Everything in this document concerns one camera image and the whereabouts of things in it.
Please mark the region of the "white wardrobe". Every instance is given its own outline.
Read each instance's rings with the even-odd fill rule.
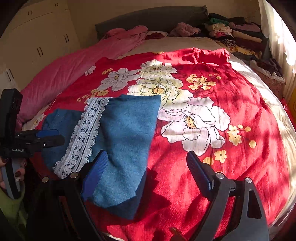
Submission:
[[[0,39],[0,77],[22,90],[46,65],[78,49],[66,0],[29,1]]]

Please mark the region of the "pink blanket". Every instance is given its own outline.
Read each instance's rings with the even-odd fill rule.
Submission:
[[[118,34],[113,34],[111,30],[111,37],[89,48],[58,58],[46,66],[21,91],[23,101],[17,117],[17,129],[80,76],[91,71],[93,64],[100,58],[116,59],[141,44],[147,30],[145,26],[120,31]]]

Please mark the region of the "hand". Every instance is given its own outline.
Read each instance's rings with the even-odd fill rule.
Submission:
[[[19,169],[17,169],[17,171],[15,172],[15,179],[16,179],[16,181],[23,181],[24,175],[25,175],[25,166],[27,165],[27,161],[25,159],[20,158],[19,162],[20,162],[21,167]],[[6,164],[6,161],[0,157],[0,187],[3,190],[6,190],[6,187],[5,187],[5,183],[3,181],[1,167],[5,166],[5,164]]]

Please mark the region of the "fingernail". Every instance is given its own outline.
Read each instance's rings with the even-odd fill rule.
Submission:
[[[3,162],[3,163],[7,163],[8,161],[9,161],[9,158],[2,159],[2,162]]]
[[[16,173],[15,173],[15,177],[20,177],[21,176],[21,172],[20,171],[17,171]]]

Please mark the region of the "blue knit garment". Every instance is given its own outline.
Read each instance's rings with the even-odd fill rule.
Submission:
[[[105,150],[109,161],[88,200],[126,219],[133,219],[143,193],[160,99],[159,95],[110,98],[89,157],[89,161],[93,161],[100,150]],[[49,168],[65,155],[81,114],[80,111],[57,109],[46,117],[42,129],[57,129],[65,138],[63,146],[42,151]]]

